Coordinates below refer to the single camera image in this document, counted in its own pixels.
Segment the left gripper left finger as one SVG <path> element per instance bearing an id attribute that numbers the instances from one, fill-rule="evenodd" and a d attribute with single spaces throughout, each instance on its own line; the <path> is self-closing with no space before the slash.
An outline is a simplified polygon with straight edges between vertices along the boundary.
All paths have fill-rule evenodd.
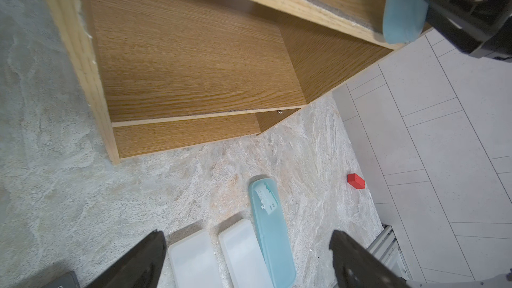
<path id="1" fill-rule="evenodd" d="M 167 242 L 162 231 L 155 230 L 92 281 L 90 287 L 158 286 Z"/>

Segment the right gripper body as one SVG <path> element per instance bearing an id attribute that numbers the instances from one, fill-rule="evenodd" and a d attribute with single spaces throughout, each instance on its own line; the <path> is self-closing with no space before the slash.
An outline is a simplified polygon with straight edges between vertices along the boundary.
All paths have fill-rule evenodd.
<path id="1" fill-rule="evenodd" d="M 423 0 L 426 21 L 460 52 L 511 61 L 511 0 Z"/>

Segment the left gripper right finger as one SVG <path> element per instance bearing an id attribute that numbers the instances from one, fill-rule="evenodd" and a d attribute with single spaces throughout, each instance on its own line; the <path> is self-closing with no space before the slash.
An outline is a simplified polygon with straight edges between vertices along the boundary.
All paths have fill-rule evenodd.
<path id="1" fill-rule="evenodd" d="M 385 265 L 344 231 L 334 230 L 329 242 L 338 287 L 406 288 Z"/>

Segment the frosted white pencil case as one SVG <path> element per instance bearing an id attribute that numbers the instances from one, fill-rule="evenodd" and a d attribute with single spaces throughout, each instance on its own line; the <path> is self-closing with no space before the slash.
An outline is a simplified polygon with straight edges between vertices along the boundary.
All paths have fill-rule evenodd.
<path id="1" fill-rule="evenodd" d="M 168 249 L 176 287 L 223 287 L 211 238 L 202 229 Z"/>
<path id="2" fill-rule="evenodd" d="M 250 220 L 222 231 L 219 242 L 234 287 L 273 287 Z"/>

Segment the teal pencil case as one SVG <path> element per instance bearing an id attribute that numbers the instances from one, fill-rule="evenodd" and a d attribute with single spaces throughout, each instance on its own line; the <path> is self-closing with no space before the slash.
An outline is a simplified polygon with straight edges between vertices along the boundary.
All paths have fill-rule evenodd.
<path id="1" fill-rule="evenodd" d="M 408 44 L 419 38 L 425 25 L 428 3 L 424 0 L 386 0 L 383 37 L 389 44 Z"/>
<path id="2" fill-rule="evenodd" d="M 293 287 L 297 271 L 277 183 L 269 178 L 252 182 L 249 198 L 257 240 L 273 286 Z"/>

